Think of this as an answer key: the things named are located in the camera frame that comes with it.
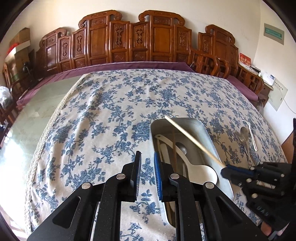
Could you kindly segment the person's right hand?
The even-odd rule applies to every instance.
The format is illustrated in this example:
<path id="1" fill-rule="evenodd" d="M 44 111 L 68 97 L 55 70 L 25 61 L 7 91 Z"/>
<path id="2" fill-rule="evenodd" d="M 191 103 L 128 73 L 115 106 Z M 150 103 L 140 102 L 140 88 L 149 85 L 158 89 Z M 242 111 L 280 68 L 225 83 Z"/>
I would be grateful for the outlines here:
<path id="1" fill-rule="evenodd" d="M 261 223 L 260 230 L 268 237 L 273 233 L 271 226 L 269 226 L 264 221 Z"/>

